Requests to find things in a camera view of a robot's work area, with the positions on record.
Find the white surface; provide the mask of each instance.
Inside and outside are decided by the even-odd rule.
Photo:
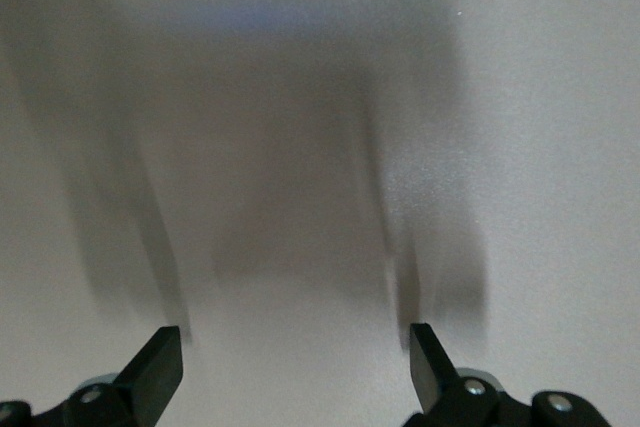
[[[5,44],[0,398],[50,407],[167,321],[118,200],[135,185],[105,170],[115,129],[135,137],[193,332],[162,425],[401,425],[418,403],[370,118],[392,244],[415,240],[421,316],[453,361],[519,400],[566,389],[635,424],[640,0],[318,0],[308,22],[262,17],[241,36],[244,14],[108,0],[127,49],[110,11],[36,1],[46,27],[11,24],[15,5],[4,20],[54,33],[33,71],[77,104],[27,105],[31,57]],[[96,43],[122,49],[135,108],[110,113]],[[82,244],[83,226],[106,240]]]

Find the screw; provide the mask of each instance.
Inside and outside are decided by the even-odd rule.
[[[484,385],[477,379],[469,379],[464,383],[464,388],[467,392],[473,395],[482,395],[486,392]]]
[[[573,409],[573,405],[571,405],[569,399],[559,394],[551,394],[549,396],[549,403],[554,409],[560,412],[569,412]]]
[[[11,417],[12,413],[13,409],[9,404],[3,405],[2,408],[0,408],[0,422]]]
[[[94,385],[90,390],[87,390],[84,394],[82,394],[82,397],[80,397],[80,402],[82,402],[83,404],[88,404],[89,402],[93,402],[94,400],[96,400],[98,397],[100,397],[100,395],[100,387]]]

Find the white wall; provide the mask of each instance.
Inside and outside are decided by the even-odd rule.
[[[188,316],[162,424],[401,425],[420,318],[519,400],[635,423],[640,0],[28,1],[0,398],[48,408]]]

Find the black plastic part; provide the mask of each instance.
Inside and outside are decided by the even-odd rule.
[[[113,381],[140,427],[153,427],[182,380],[178,327],[162,327]]]
[[[429,324],[411,324],[409,355],[411,380],[422,409],[428,412],[460,376]]]
[[[528,406],[474,379],[484,387],[476,384],[470,390],[481,392],[474,395],[465,387],[471,378],[460,378],[428,324],[411,326],[410,349],[411,378],[424,414],[413,415],[405,427],[610,427],[593,405],[567,392],[540,392]],[[553,395],[564,397],[564,410],[554,407]]]
[[[20,427],[31,418],[31,407],[19,400],[0,402],[0,426]]]
[[[31,416],[25,402],[0,403],[0,427],[153,427],[182,380],[180,329],[159,329],[112,384],[93,384]]]
[[[550,397],[559,395],[571,404],[568,411],[561,411],[551,405]],[[610,427],[598,409],[580,396],[569,392],[539,392],[531,402],[533,418],[537,425],[544,427]]]

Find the silver bolt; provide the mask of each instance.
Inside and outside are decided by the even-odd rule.
[[[560,412],[569,412],[573,409],[573,405],[569,402],[569,399],[559,394],[551,394],[549,396],[549,403],[551,407]]]
[[[100,395],[100,387],[96,385],[92,387],[91,390],[87,390],[84,394],[82,394],[82,397],[80,397],[80,402],[82,402],[83,404],[88,404],[89,402],[93,402],[94,400],[96,400],[98,397],[100,397]]]
[[[464,383],[464,388],[467,392],[473,395],[482,395],[486,392],[484,385],[477,379],[469,379]]]
[[[10,405],[6,405],[6,404],[3,405],[2,408],[0,409],[0,422],[11,417],[12,413],[13,413],[13,409],[11,408]]]

